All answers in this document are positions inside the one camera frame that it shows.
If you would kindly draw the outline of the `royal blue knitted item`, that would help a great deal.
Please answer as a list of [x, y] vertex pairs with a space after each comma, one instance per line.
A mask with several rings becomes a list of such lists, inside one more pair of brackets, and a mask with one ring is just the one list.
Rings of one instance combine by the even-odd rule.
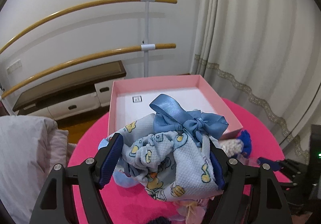
[[250, 139], [250, 134], [244, 130], [241, 132], [240, 136], [237, 137], [237, 140], [241, 141], [243, 144], [242, 151], [236, 155], [236, 158], [246, 166], [259, 167], [263, 164], [267, 164], [270, 168], [276, 172], [281, 169], [281, 166], [278, 162], [272, 161], [267, 158], [259, 157], [258, 159], [250, 158], [252, 152], [252, 144]]

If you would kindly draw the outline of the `bag of white beads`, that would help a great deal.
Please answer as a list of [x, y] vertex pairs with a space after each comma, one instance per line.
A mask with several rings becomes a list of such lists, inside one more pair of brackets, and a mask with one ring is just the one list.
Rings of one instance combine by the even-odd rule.
[[240, 139], [220, 140], [219, 145], [229, 158], [241, 154], [244, 149], [244, 143]]

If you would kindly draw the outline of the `blue cartoon print cloth pouch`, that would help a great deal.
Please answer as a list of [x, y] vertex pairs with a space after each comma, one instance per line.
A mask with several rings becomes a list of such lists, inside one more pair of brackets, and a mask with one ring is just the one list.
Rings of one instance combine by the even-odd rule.
[[119, 130], [124, 139], [116, 165], [131, 165], [132, 176], [160, 201], [205, 199], [225, 185], [211, 142], [218, 142], [228, 123], [223, 116], [185, 111], [171, 96], [160, 94], [150, 103], [153, 113]]

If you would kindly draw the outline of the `navy crochet item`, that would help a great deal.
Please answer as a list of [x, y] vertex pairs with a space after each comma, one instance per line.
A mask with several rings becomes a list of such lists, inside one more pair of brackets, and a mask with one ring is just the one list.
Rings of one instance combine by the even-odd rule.
[[146, 224], [173, 224], [173, 223], [167, 217], [160, 216], [153, 220], [148, 221]]

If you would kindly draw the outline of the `light blue knitted ball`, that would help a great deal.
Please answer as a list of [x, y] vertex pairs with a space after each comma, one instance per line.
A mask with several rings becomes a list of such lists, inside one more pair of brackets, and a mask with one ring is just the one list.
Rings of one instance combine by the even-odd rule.
[[138, 181], [132, 178], [132, 176], [135, 176], [136, 173], [138, 173], [138, 171], [129, 164], [125, 164], [124, 166], [116, 165], [113, 178], [118, 186], [126, 189], [132, 188], [140, 184]]

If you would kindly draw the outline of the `low brown white cabinet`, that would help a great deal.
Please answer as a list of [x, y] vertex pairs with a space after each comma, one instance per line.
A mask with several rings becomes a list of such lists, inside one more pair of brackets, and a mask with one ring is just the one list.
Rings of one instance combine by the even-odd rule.
[[100, 64], [54, 78], [20, 94], [13, 112], [62, 120], [107, 107], [112, 86], [126, 76], [121, 61]]

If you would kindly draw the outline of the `cream curtain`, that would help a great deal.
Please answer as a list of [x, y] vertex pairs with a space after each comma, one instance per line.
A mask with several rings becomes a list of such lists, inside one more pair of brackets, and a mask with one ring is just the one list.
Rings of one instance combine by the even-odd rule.
[[320, 124], [314, 0], [200, 0], [191, 71], [254, 114], [287, 158], [309, 161]]

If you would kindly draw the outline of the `lower wooden ballet barre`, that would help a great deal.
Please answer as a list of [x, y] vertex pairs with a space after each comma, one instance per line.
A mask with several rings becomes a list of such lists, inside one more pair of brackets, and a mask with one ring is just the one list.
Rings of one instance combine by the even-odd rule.
[[37, 73], [22, 82], [18, 83], [17, 85], [13, 86], [9, 90], [4, 91], [1, 94], [1, 100], [4, 100], [7, 96], [11, 95], [15, 91], [19, 90], [20, 88], [38, 80], [45, 76], [48, 76], [52, 73], [55, 73], [57, 71], [64, 70], [65, 68], [69, 68], [81, 63], [98, 60], [105, 57], [115, 56], [115, 55], [121, 55], [121, 54], [128, 54], [128, 53], [135, 53], [135, 52], [141, 52], [141, 51], [153, 51], [153, 50], [161, 50], [161, 49], [175, 49], [176, 44], [175, 43], [159, 43], [159, 44], [142, 44], [140, 46], [132, 46], [132, 47], [125, 47], [125, 48], [118, 48], [118, 49], [111, 49], [111, 50], [105, 50], [98, 53], [82, 56], [61, 64], [58, 64], [56, 66], [50, 67], [40, 73]]

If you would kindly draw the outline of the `wooden ballet barre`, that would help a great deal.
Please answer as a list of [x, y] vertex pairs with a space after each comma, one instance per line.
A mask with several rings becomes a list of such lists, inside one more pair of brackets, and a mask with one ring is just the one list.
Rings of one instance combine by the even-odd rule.
[[177, 4], [177, 0], [94, 0], [87, 3], [78, 4], [72, 7], [68, 7], [66, 9], [54, 12], [49, 16], [35, 22], [34, 24], [28, 26], [12, 39], [10, 39], [3, 47], [1, 47], [1, 54], [9, 48], [13, 43], [15, 43], [18, 39], [26, 35], [27, 33], [31, 32], [32, 30], [38, 28], [39, 26], [48, 23], [56, 18], [65, 16], [69, 13], [73, 13], [76, 11], [84, 10], [91, 7], [97, 7], [102, 5], [109, 5], [109, 4], [117, 4], [117, 3], [131, 3], [131, 2], [142, 2], [142, 3], [166, 3], [166, 4]]
[[64, 70], [65, 68], [69, 68], [81, 63], [98, 60], [105, 57], [115, 56], [115, 55], [121, 55], [121, 54], [128, 54], [128, 53], [135, 53], [135, 52], [141, 52], [141, 51], [153, 51], [153, 50], [161, 50], [161, 49], [175, 49], [176, 44], [175, 43], [159, 43], [159, 44], [142, 44], [140, 46], [132, 46], [132, 47], [125, 47], [125, 48], [118, 48], [118, 49], [111, 49], [111, 50], [105, 50], [98, 53], [82, 56], [61, 64], [58, 64], [56, 66], [50, 67], [40, 73], [37, 73], [22, 82], [18, 83], [17, 85], [13, 86], [9, 90], [4, 91], [1, 94], [1, 100], [4, 100], [7, 96], [11, 95], [15, 91], [19, 90], [20, 88], [38, 80], [45, 76], [48, 76], [52, 73], [55, 73], [57, 71]]

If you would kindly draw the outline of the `upper wooden ballet barre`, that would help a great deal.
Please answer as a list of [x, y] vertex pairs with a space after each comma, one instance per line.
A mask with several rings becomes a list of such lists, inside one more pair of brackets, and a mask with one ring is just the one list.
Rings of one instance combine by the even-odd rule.
[[68, 7], [66, 9], [54, 12], [49, 16], [35, 22], [34, 24], [28, 26], [12, 39], [10, 39], [3, 47], [1, 47], [1, 54], [9, 48], [13, 43], [15, 43], [18, 39], [26, 35], [27, 33], [31, 32], [32, 30], [38, 28], [39, 26], [48, 23], [56, 18], [65, 16], [69, 13], [73, 13], [76, 11], [84, 10], [91, 7], [97, 7], [102, 5], [109, 5], [109, 4], [117, 4], [117, 3], [131, 3], [131, 2], [142, 2], [142, 3], [166, 3], [166, 4], [177, 4], [177, 0], [94, 0], [87, 3], [78, 4], [72, 7]]

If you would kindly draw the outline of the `white wall socket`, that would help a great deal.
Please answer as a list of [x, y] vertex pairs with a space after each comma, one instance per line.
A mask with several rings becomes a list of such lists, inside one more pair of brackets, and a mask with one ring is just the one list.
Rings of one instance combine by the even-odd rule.
[[15, 70], [22, 67], [21, 60], [16, 60], [13, 64], [7, 67], [7, 74], [12, 74]]

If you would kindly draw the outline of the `white barre stand post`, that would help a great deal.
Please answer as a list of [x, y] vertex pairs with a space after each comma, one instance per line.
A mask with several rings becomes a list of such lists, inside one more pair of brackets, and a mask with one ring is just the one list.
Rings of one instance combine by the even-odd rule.
[[[144, 40], [143, 45], [149, 44], [149, 6], [150, 3], [155, 2], [155, 0], [140, 0], [145, 3], [145, 17], [144, 17]], [[148, 59], [149, 50], [143, 50], [144, 52], [144, 77], [148, 77]]]

